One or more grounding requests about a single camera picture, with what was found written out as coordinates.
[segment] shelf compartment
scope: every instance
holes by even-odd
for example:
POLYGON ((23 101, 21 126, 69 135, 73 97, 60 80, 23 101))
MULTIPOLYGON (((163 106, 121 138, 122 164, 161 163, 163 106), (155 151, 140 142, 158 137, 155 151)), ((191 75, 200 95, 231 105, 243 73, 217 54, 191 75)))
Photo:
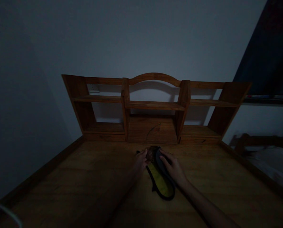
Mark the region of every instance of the shelf compartment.
POLYGON ((160 101, 129 101, 125 108, 132 109, 157 109, 157 110, 185 110, 185 108, 175 102, 160 101))
POLYGON ((221 136, 208 126, 184 125, 181 136, 220 138, 221 136))
POLYGON ((174 116, 130 115, 128 142, 177 144, 174 116))
POLYGON ((114 134, 124 135, 124 128, 122 123, 103 123, 97 122, 89 126, 84 133, 96 133, 96 134, 114 134))
POLYGON ((101 102, 101 103, 121 103, 121 97, 116 96, 100 96, 100 95, 87 95, 77 98, 72 98, 73 101, 79 102, 101 102))
POLYGON ((237 107, 238 104, 233 104, 221 100, 207 100, 207 99, 191 99, 190 105, 197 106, 216 106, 216 107, 237 107))

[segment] hand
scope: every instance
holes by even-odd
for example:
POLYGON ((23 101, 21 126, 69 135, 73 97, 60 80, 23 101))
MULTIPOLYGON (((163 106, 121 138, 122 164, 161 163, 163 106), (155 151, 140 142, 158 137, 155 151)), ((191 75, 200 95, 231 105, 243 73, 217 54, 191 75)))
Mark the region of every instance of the hand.
POLYGON ((149 164, 150 161, 147 161, 146 155, 148 150, 145 149, 142 152, 136 154, 135 162, 133 165, 133 171, 136 172, 136 175, 139 177, 142 172, 145 170, 146 166, 149 164))
POLYGON ((170 165, 168 163, 168 161, 163 157, 160 156, 160 159, 162 160, 162 162, 164 163, 164 165, 166 166, 170 176, 173 178, 173 180, 181 187, 183 188, 184 185, 187 184, 188 180, 187 177, 182 169, 182 167, 179 164, 179 161, 177 160, 176 157, 174 157, 172 154, 167 153, 165 151, 163 151, 162 149, 160 149, 160 152, 165 155, 167 158, 170 159, 170 161, 172 162, 172 164, 170 165))

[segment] fingers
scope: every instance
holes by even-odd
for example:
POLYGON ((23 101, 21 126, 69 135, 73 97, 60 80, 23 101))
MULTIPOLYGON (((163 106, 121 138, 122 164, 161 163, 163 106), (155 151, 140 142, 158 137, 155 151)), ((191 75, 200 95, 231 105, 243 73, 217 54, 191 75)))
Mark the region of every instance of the fingers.
POLYGON ((148 153, 148 149, 145 149, 141 152, 141 154, 147 154, 148 153))
POLYGON ((142 152, 138 153, 137 156, 146 157, 147 153, 148 153, 148 150, 145 149, 145 150, 143 150, 142 152))
POLYGON ((167 160, 164 158, 164 156, 160 156, 160 159, 162 160, 162 162, 164 163, 164 165, 166 166, 167 170, 170 171, 171 170, 171 165, 167 162, 167 160))
POLYGON ((167 158, 169 158, 172 162, 174 161, 175 157, 173 157, 172 154, 165 152, 162 148, 160 148, 160 152, 165 155, 167 158))

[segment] arched top panel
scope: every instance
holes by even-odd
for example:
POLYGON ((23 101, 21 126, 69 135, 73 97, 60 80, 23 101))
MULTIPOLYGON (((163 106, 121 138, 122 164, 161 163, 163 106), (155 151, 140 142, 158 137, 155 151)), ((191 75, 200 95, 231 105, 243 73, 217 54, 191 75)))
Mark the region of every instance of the arched top panel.
POLYGON ((145 73, 136 76, 135 78, 129 79, 129 85, 135 85, 136 83, 142 82, 142 81, 148 81, 148 80, 159 80, 168 82, 176 87, 180 87, 181 81, 175 79, 174 77, 171 77, 170 75, 163 74, 163 73, 145 73))

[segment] white wall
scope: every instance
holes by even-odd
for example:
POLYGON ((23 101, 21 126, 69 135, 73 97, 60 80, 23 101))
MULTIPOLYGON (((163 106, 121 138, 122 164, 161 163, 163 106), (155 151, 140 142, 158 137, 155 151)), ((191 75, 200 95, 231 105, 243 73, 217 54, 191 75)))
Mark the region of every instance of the white wall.
POLYGON ((72 142, 17 9, 0 1, 0 199, 72 142))
POLYGON ((230 144, 234 136, 283 136, 283 106, 243 104, 234 117, 223 141, 230 144))
MULTIPOLYGON (((132 78, 161 72, 179 80, 232 81, 265 2, 23 0, 17 6, 71 137, 77 138, 62 73, 132 78)), ((176 99, 169 85, 146 85, 137 85, 147 89, 137 88, 131 98, 176 99)), ((107 105, 94 104, 97 120, 121 121, 121 106, 112 105, 111 114, 107 105)), ((187 123, 208 122, 208 110, 192 107, 187 123)))

